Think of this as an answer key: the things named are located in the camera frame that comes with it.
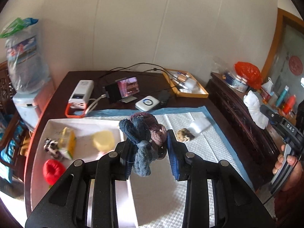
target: white tray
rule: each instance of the white tray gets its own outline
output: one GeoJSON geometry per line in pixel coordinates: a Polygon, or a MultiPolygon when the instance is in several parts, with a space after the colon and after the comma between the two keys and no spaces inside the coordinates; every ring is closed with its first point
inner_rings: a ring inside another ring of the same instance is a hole
{"type": "MultiPolygon", "coordinates": [[[[43,177],[43,165],[51,157],[47,154],[44,147],[46,138],[59,139],[60,131],[64,127],[73,128],[76,136],[76,147],[73,160],[64,159],[63,165],[68,168],[76,159],[85,162],[98,160],[102,154],[93,147],[92,134],[101,130],[110,130],[115,139],[115,144],[124,141],[124,133],[119,129],[119,121],[93,120],[93,119],[52,119],[49,120],[42,132],[32,170],[31,180],[31,208],[37,206],[42,197],[49,190],[49,185],[43,177]]],[[[129,181],[116,181],[116,205],[119,227],[138,227],[135,213],[134,201],[131,185],[129,181]]],[[[88,208],[88,226],[90,223],[90,207],[88,208]]]]}

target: white wall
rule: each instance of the white wall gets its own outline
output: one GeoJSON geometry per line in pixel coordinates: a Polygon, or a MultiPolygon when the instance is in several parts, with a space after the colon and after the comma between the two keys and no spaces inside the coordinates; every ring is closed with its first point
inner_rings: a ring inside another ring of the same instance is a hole
{"type": "Polygon", "coordinates": [[[278,0],[278,7],[302,19],[291,0],[278,0]]]}
{"type": "Polygon", "coordinates": [[[56,85],[71,70],[138,62],[188,70],[206,83],[215,56],[262,69],[277,6],[278,0],[10,0],[0,28],[17,16],[40,19],[56,85]]]}

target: bottle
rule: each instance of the bottle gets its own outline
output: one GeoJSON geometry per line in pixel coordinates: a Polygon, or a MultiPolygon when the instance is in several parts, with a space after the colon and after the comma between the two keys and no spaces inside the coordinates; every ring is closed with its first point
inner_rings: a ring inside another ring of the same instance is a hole
{"type": "Polygon", "coordinates": [[[276,101],[278,100],[278,96],[273,93],[273,95],[271,96],[270,100],[268,101],[268,104],[273,107],[276,103],[276,101]]]}
{"type": "Polygon", "coordinates": [[[241,86],[242,86],[242,77],[237,75],[233,81],[233,88],[239,91],[241,86]]]}
{"type": "Polygon", "coordinates": [[[242,78],[241,83],[242,83],[243,85],[242,85],[242,88],[240,89],[240,92],[244,93],[244,92],[246,92],[246,90],[248,89],[247,81],[248,81],[247,79],[242,78]]]}
{"type": "Polygon", "coordinates": [[[185,81],[187,80],[187,77],[185,75],[182,75],[182,74],[174,74],[173,76],[176,79],[178,79],[179,81],[181,81],[182,83],[185,83],[185,81]]]}
{"type": "Polygon", "coordinates": [[[288,114],[290,112],[290,110],[292,109],[292,107],[295,105],[295,101],[296,101],[296,96],[295,95],[290,96],[282,111],[285,114],[288,114]]]}
{"type": "Polygon", "coordinates": [[[269,95],[267,95],[267,98],[265,99],[263,99],[262,101],[263,101],[263,103],[264,104],[268,104],[268,101],[270,101],[271,100],[271,97],[273,96],[273,94],[274,94],[275,92],[274,91],[272,91],[269,95]]]}
{"type": "Polygon", "coordinates": [[[280,97],[278,98],[277,102],[275,103],[276,107],[279,107],[280,104],[282,103],[283,99],[285,98],[286,94],[288,93],[288,86],[285,86],[284,90],[282,91],[280,97]]]}

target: carved wooden chair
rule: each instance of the carved wooden chair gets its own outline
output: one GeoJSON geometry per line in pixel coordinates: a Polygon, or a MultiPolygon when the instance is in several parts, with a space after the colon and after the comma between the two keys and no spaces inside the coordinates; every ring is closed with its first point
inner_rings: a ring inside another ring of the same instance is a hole
{"type": "Polygon", "coordinates": [[[2,139],[0,140],[0,151],[5,150],[8,157],[12,159],[12,163],[7,163],[1,157],[0,163],[10,167],[13,170],[13,175],[23,181],[26,157],[20,155],[20,150],[27,128],[23,123],[21,123],[21,118],[12,101],[12,97],[15,93],[16,91],[14,90],[9,78],[7,62],[0,63],[0,111],[3,114],[13,115],[10,123],[5,129],[2,139]],[[23,128],[23,132],[15,137],[14,132],[19,125],[23,128]],[[15,145],[13,148],[13,155],[10,155],[8,153],[8,144],[10,144],[12,140],[15,142],[15,145]]]}

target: wooden sideboard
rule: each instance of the wooden sideboard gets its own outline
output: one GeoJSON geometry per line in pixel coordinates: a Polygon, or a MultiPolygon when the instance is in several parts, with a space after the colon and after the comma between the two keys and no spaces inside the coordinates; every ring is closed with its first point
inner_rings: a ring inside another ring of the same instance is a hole
{"type": "Polygon", "coordinates": [[[247,148],[260,174],[260,185],[273,177],[272,169],[279,150],[268,131],[259,128],[252,120],[243,102],[244,94],[229,87],[221,74],[211,73],[206,90],[210,100],[221,111],[247,148]]]}

